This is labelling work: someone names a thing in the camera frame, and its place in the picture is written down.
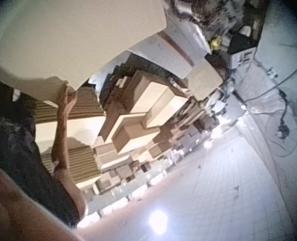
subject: dark clothing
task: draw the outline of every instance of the dark clothing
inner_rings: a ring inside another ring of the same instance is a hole
[[[0,168],[34,201],[69,227],[80,221],[75,203],[63,185],[44,167],[35,143],[34,100],[0,83]]]

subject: cardboard box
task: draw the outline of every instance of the cardboard box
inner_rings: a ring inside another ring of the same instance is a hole
[[[114,81],[118,76],[114,76],[110,79],[111,82]],[[109,105],[112,103],[112,101],[120,101],[122,98],[123,94],[125,93],[128,84],[132,80],[131,77],[125,76],[124,78],[119,78],[114,86],[109,88],[107,86],[107,89],[102,89],[104,92],[103,96],[103,108],[107,110]]]
[[[153,142],[155,144],[167,141],[173,137],[171,132],[172,128],[174,127],[173,123],[167,122],[163,126],[160,127],[161,132],[153,138]]]
[[[104,110],[98,102],[94,88],[80,88],[77,102],[68,116],[68,149],[93,145],[105,118]],[[40,153],[50,153],[56,134],[57,109],[37,101],[35,123],[35,141]]]
[[[112,152],[117,153],[116,148],[113,143],[109,143],[109,144],[105,144],[105,145],[96,147],[95,151],[96,151],[97,157],[104,156],[104,155],[107,155]]]
[[[140,147],[140,148],[137,148],[137,149],[133,150],[133,151],[131,152],[132,159],[133,159],[134,161],[136,161],[136,160],[138,160],[138,159],[143,160],[143,157],[144,157],[144,155],[145,155],[145,152],[146,152],[149,148],[151,148],[152,146],[154,146],[154,145],[155,145],[155,143],[154,143],[153,141],[150,141],[150,142],[147,143],[145,146],[142,146],[142,147]]]
[[[109,172],[103,173],[96,181],[96,187],[98,188],[99,193],[102,193],[105,190],[108,190],[119,184],[120,178],[117,175],[115,177],[111,177]]]
[[[178,125],[191,125],[194,121],[199,119],[202,115],[205,114],[205,110],[201,109],[196,103],[188,112],[187,117],[181,120]]]
[[[187,132],[187,129],[189,127],[188,126],[181,126],[181,127],[176,127],[174,129],[171,130],[171,133],[173,134],[172,136],[172,141],[173,142],[176,142],[177,140],[179,140],[180,138],[182,138],[185,133]]]
[[[78,188],[83,189],[95,183],[100,177],[100,171],[89,147],[68,150],[70,174]],[[52,173],[53,164],[51,154],[41,155],[46,169]]]
[[[182,93],[167,88],[142,120],[145,128],[159,127],[167,122],[187,101]]]
[[[138,160],[140,163],[143,163],[143,162],[146,162],[147,160],[150,160],[150,159],[152,159],[152,156],[150,155],[149,151],[146,150],[146,151],[144,151],[144,152],[138,157],[137,160]]]
[[[91,145],[90,148],[94,149],[96,147],[103,146],[103,145],[105,145],[103,137],[98,136],[98,137],[96,137],[94,144]]]
[[[138,70],[128,85],[121,103],[130,113],[148,112],[167,87],[160,77]]]
[[[111,165],[111,166],[109,166],[107,168],[100,169],[100,171],[101,171],[101,173],[105,173],[105,172],[114,170],[114,169],[116,169],[118,167],[121,167],[121,166],[124,166],[124,165],[130,165],[132,162],[133,162],[133,159],[131,157],[128,157],[124,161],[115,163],[114,165]]]
[[[107,110],[106,120],[100,133],[106,144],[111,143],[123,125],[140,123],[145,113],[129,114],[124,106],[113,101]]]
[[[196,129],[196,127],[194,125],[189,126],[187,132],[191,137],[199,134],[198,129]]]
[[[134,173],[135,178],[141,178],[141,176],[144,174],[144,171],[140,169],[140,163],[137,162],[134,164],[134,166],[139,167],[138,170]]]
[[[117,172],[118,176],[120,177],[120,179],[124,179],[126,177],[133,175],[133,172],[132,172],[131,168],[129,167],[129,165],[124,165],[124,166],[118,167],[116,169],[116,172]]]
[[[106,155],[95,157],[96,163],[100,171],[107,170],[118,163],[121,163],[129,158],[129,153],[118,154],[117,152],[111,152]]]
[[[195,65],[186,79],[188,89],[197,100],[204,100],[223,82],[221,76],[206,59],[203,59],[201,64]]]
[[[190,149],[196,145],[196,141],[201,139],[201,135],[193,135],[191,136],[189,133],[185,133],[184,136],[180,138],[181,145]]]
[[[0,81],[55,103],[63,80],[78,89],[165,27],[160,0],[19,0],[0,11]]]
[[[160,128],[144,129],[141,124],[123,126],[113,143],[117,152],[125,153],[149,143],[158,133]]]
[[[158,143],[157,145],[154,145],[152,148],[148,150],[148,152],[152,156],[152,159],[150,161],[159,158],[161,155],[163,155],[165,152],[171,149],[171,147],[172,146],[169,142],[162,142]]]

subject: white tile floor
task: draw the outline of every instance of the white tile floor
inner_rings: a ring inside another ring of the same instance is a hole
[[[235,129],[226,142],[190,154],[141,202],[80,231],[86,240],[288,240],[292,225],[262,160]],[[167,232],[154,235],[150,213],[168,215]]]

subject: black cable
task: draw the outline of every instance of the black cable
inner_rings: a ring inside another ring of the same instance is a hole
[[[285,116],[285,114],[287,113],[287,109],[288,109],[288,100],[287,100],[287,95],[281,90],[281,89],[279,89],[279,95],[281,96],[281,98],[283,99],[283,101],[284,101],[284,111],[283,111],[283,113],[282,113],[282,116],[281,116],[281,118],[280,118],[280,125],[284,125],[284,120],[283,120],[283,118],[284,118],[284,116]]]
[[[293,75],[295,75],[297,73],[297,69],[295,69],[294,72],[292,72],[287,78],[285,78],[283,81],[281,81],[279,84],[275,85],[274,87],[270,88],[269,90],[267,90],[266,92],[262,93],[261,95],[254,97],[254,98],[250,98],[245,100],[244,102],[247,103],[251,100],[255,100],[258,99],[260,97],[263,97],[264,95],[268,94],[270,91],[272,91],[273,89],[276,89],[278,86],[282,85],[283,83],[285,83],[287,80],[289,80]]]

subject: light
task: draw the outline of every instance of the light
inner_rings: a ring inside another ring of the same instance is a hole
[[[157,210],[151,214],[148,222],[157,235],[162,235],[167,230],[168,216],[164,212]]]
[[[204,148],[205,149],[210,149],[211,147],[212,147],[212,142],[211,141],[204,142]]]
[[[156,177],[152,178],[152,180],[150,181],[150,185],[157,185],[162,180],[162,178],[163,174],[158,174]]]
[[[126,197],[124,197],[124,198],[114,202],[112,204],[112,209],[113,209],[113,211],[119,210],[119,209],[125,207],[127,205],[127,203],[128,203],[128,199]]]
[[[212,130],[211,138],[212,139],[217,139],[222,136],[222,129],[221,126],[217,126]]]
[[[103,208],[102,212],[103,212],[104,215],[108,215],[108,214],[112,213],[113,212],[112,205],[109,205],[109,206]]]
[[[143,185],[139,187],[137,190],[132,192],[132,199],[140,199],[144,195],[145,191],[147,190],[147,185]]]
[[[231,122],[231,119],[227,119],[221,115],[218,116],[218,120],[219,120],[220,126],[229,124]]]
[[[92,223],[94,222],[97,222],[99,221],[100,219],[100,216],[98,215],[97,212],[91,214],[91,215],[88,215],[86,217],[84,217],[78,224],[77,224],[77,227],[78,228],[85,228],[89,225],[91,225]]]

